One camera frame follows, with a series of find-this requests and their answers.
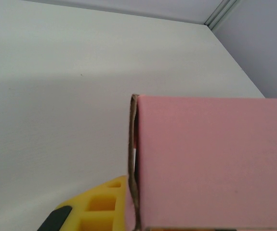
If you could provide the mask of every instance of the pink cardboard box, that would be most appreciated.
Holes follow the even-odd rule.
[[[130,114],[128,231],[277,230],[277,99],[133,95]]]

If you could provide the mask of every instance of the yellow plastic object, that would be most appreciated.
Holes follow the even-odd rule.
[[[125,187],[118,177],[60,204],[72,207],[60,231],[125,231]]]

